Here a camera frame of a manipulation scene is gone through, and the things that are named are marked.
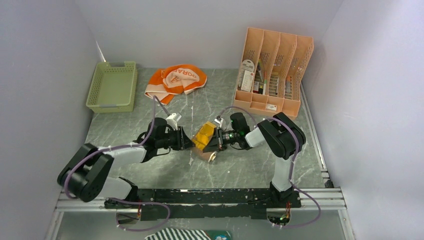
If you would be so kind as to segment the yellow brown bear towel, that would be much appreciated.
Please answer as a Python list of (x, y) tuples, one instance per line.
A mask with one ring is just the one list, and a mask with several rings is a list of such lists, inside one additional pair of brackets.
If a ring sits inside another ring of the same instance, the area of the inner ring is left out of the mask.
[(192, 150), (198, 157), (200, 157), (202, 160), (205, 160), (207, 162), (214, 161), (217, 156), (216, 150), (212, 152), (203, 152), (205, 147), (208, 145), (208, 143), (212, 139), (214, 135), (214, 130), (216, 128), (217, 126), (214, 123), (207, 121), (200, 127), (197, 133), (191, 138), (191, 141), (194, 143), (194, 147)]

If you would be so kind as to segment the orange and cream towel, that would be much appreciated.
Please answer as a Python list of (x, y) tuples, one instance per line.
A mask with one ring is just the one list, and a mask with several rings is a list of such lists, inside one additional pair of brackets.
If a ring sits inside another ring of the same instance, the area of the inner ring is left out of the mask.
[(158, 69), (148, 81), (144, 95), (168, 105), (174, 96), (188, 95), (196, 89), (204, 87), (208, 76), (197, 66), (180, 64)]

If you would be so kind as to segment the green perforated plastic basket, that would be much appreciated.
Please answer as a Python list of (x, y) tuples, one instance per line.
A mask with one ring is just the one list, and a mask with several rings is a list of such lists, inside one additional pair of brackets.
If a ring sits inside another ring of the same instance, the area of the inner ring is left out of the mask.
[(134, 61), (99, 62), (92, 76), (86, 107), (94, 113), (132, 112), (137, 80)]

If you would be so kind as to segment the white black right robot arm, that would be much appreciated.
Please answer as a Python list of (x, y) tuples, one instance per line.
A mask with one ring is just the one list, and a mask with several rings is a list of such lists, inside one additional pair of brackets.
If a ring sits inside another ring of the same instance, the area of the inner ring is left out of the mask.
[(231, 129), (225, 130), (214, 123), (205, 123), (192, 138), (202, 153), (216, 153), (238, 144), (241, 150), (250, 150), (267, 144), (277, 157), (270, 182), (270, 202), (282, 207), (294, 192), (292, 175), (297, 154), (306, 143), (304, 132), (283, 112), (259, 122), (251, 129), (245, 116), (235, 112), (230, 116)]

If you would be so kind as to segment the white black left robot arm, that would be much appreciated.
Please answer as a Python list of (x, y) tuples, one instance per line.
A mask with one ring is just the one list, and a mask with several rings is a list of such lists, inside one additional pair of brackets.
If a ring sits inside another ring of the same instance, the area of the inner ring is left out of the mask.
[(164, 118), (156, 117), (149, 123), (147, 131), (128, 144), (114, 147), (83, 144), (61, 170), (57, 183), (70, 199), (87, 203), (104, 197), (132, 208), (139, 201), (139, 188), (124, 177), (111, 177), (111, 170), (146, 163), (158, 157), (160, 149), (181, 151), (194, 145), (183, 127), (173, 128)]

